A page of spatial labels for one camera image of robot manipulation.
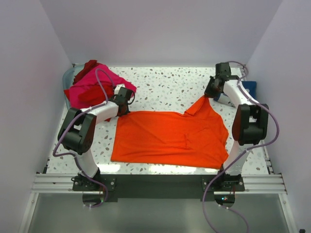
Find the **orange t-shirt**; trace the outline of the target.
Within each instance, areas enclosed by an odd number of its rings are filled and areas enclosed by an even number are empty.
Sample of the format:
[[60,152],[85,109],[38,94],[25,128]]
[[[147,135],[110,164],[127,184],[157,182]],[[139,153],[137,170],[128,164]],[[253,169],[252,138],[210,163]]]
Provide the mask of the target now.
[[219,169],[229,133],[206,97],[183,114],[136,111],[119,117],[111,160]]

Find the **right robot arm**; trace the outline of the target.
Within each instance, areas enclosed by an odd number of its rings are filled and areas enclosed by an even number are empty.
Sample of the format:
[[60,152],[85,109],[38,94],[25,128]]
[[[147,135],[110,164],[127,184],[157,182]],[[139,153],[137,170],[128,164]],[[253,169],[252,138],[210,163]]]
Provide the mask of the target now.
[[231,73],[229,62],[215,65],[215,75],[210,77],[205,89],[208,98],[220,93],[227,95],[236,108],[231,127],[234,143],[218,174],[206,185],[206,191],[227,191],[238,185],[251,147],[267,135],[267,105],[261,105],[247,92],[241,78]]

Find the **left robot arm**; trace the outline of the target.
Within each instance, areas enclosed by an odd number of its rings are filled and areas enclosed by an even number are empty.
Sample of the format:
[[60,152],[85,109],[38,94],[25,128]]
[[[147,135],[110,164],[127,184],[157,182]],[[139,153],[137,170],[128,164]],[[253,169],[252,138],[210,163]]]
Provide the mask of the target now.
[[71,155],[74,158],[79,169],[79,174],[71,179],[74,191],[105,190],[100,169],[91,152],[95,128],[107,119],[130,113],[128,106],[134,99],[134,91],[121,86],[116,94],[101,104],[86,109],[68,109],[52,155]]

